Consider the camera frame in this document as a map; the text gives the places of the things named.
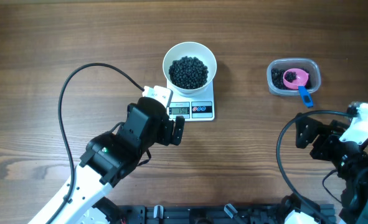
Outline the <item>pink scoop blue handle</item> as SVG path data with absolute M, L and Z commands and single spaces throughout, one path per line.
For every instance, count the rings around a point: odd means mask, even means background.
M 285 80 L 286 72 L 295 72 L 296 73 L 296 80 L 294 80 L 292 83 L 289 83 Z M 306 71 L 300 69 L 300 68 L 291 68 L 288 69 L 283 74 L 283 84 L 290 90 L 298 90 L 300 97 L 303 101 L 303 104 L 307 108 L 312 108 L 314 106 L 311 95 L 308 93 L 307 89 L 305 88 L 308 79 L 309 79 L 309 73 Z

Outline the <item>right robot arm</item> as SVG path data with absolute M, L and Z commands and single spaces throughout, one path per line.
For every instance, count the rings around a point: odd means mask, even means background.
M 276 143 L 276 161 L 288 187 L 314 214 L 325 223 L 327 216 L 317 211 L 293 186 L 287 177 L 280 157 L 282 139 L 290 126 L 296 126 L 296 147 L 313 148 L 313 159 L 333 164 L 346 188 L 341 194 L 342 210 L 339 214 L 345 223 L 368 223 L 368 112 L 360 109 L 337 112 L 316 110 L 299 113 L 281 130 Z

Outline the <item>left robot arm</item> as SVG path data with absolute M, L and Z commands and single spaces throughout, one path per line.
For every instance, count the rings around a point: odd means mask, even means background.
M 86 146 L 80 163 L 64 186 L 36 214 L 31 223 L 76 223 L 132 173 L 158 143 L 168 146 L 181 143 L 185 119 L 171 120 L 159 101 L 141 97 L 127 109 L 127 119 L 111 130 L 93 138 Z

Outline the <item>white digital kitchen scale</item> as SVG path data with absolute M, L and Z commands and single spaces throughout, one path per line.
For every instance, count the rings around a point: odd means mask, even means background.
M 175 87 L 167 81 L 166 87 L 172 90 L 172 100 L 167 114 L 174 121 L 182 116 L 188 121 L 213 121 L 215 118 L 213 81 L 196 90 L 185 90 Z

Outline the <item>black beans in bowl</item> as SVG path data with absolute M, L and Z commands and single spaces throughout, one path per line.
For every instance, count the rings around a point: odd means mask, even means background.
M 168 72 L 172 84 L 186 90 L 203 87 L 207 83 L 209 73 L 201 60 L 188 56 L 174 60 Z

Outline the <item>white round bowl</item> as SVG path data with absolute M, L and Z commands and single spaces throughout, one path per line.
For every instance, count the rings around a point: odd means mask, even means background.
M 163 73 L 167 81 L 171 82 L 168 70 L 172 65 L 172 62 L 185 56 L 197 57 L 204 63 L 204 65 L 207 66 L 209 73 L 207 83 L 205 85 L 208 85 L 211 81 L 213 81 L 217 72 L 216 58 L 209 48 L 197 42 L 182 42 L 173 46 L 166 53 L 163 59 Z

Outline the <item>black beans in scoop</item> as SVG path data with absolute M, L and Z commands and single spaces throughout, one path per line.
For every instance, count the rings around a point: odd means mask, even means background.
M 289 83 L 292 83 L 296 80 L 296 73 L 295 72 L 286 72 L 285 80 Z

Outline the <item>clear plastic food container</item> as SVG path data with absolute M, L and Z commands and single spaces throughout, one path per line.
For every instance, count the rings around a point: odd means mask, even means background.
M 321 73 L 316 62 L 308 58 L 281 58 L 272 61 L 267 68 L 267 83 L 269 91 L 272 95 L 278 96 L 299 96 L 298 90 L 279 89 L 273 83 L 272 70 L 288 70 L 290 68 L 304 68 L 309 71 L 310 88 L 307 89 L 309 94 L 315 93 L 321 86 Z

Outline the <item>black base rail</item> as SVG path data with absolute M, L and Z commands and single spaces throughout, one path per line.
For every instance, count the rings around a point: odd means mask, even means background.
M 117 206 L 102 198 L 91 207 L 79 223 L 115 224 L 264 224 L 264 223 L 324 223 L 310 208 L 294 196 L 281 203 L 200 207 L 165 207 L 156 205 Z

